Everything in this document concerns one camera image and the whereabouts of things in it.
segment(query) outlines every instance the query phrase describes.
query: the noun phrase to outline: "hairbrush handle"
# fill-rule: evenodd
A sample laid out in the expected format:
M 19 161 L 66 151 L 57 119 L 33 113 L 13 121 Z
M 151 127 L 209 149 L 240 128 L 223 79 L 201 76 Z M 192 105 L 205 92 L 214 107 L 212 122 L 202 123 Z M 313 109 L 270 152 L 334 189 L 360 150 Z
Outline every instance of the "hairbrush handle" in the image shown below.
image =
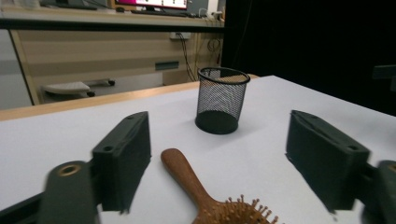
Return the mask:
M 176 148 L 169 148 L 163 151 L 161 160 L 169 174 L 198 205 L 199 210 L 211 209 L 216 201 L 206 192 L 183 153 Z

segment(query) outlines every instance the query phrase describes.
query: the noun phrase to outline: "brass screw hole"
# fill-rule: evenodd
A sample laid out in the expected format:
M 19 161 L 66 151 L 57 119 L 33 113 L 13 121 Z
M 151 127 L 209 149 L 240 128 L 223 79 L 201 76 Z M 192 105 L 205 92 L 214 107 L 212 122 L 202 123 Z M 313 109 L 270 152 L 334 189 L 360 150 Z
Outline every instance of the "brass screw hole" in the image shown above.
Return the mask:
M 79 166 L 79 165 L 75 165 L 75 164 L 66 165 L 58 171 L 58 175 L 59 176 L 73 175 L 73 174 L 77 173 L 79 171 L 79 169 L 81 169 L 81 166 Z

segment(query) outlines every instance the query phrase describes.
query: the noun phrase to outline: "white table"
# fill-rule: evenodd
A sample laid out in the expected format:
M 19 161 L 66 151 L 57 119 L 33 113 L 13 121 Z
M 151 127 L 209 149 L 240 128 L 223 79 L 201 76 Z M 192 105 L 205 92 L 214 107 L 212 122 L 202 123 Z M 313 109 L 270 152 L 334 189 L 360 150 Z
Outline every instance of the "white table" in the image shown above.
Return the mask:
M 41 192 L 47 173 L 67 161 L 88 161 L 91 150 L 124 117 L 149 112 L 151 163 L 131 213 L 101 213 L 102 223 L 191 223 L 196 208 L 164 170 L 160 154 L 180 149 L 217 200 L 260 198 L 287 224 L 361 223 L 362 205 L 330 215 L 286 159 L 292 109 L 325 119 L 370 150 L 369 162 L 395 160 L 396 118 L 353 105 L 279 77 L 247 84 L 236 132 L 214 135 L 194 124 L 198 90 L 84 107 L 0 122 L 0 210 Z

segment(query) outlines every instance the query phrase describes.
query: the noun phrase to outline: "wooden hairbrush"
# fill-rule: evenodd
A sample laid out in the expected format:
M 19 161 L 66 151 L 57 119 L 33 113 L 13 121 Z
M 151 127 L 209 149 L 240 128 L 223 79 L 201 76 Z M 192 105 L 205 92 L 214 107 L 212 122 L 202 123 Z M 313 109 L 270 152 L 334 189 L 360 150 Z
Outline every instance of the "wooden hairbrush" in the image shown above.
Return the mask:
M 271 210 L 268 207 L 245 203 L 244 196 L 236 201 L 229 198 L 225 203 L 214 200 L 204 189 L 186 157 L 176 148 L 169 148 L 161 154 L 166 170 L 177 183 L 190 195 L 198 206 L 198 215 L 193 224 L 276 224 L 277 217 L 270 222 Z

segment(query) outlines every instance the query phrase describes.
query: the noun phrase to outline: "black mesh pencil cup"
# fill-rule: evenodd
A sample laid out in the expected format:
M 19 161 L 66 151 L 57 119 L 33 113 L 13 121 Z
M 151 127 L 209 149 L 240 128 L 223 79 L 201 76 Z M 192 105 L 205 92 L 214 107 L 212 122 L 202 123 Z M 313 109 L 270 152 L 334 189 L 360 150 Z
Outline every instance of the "black mesh pencil cup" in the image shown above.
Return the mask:
M 207 133 L 226 134 L 238 128 L 250 76 L 224 67 L 198 71 L 200 80 L 195 124 Z

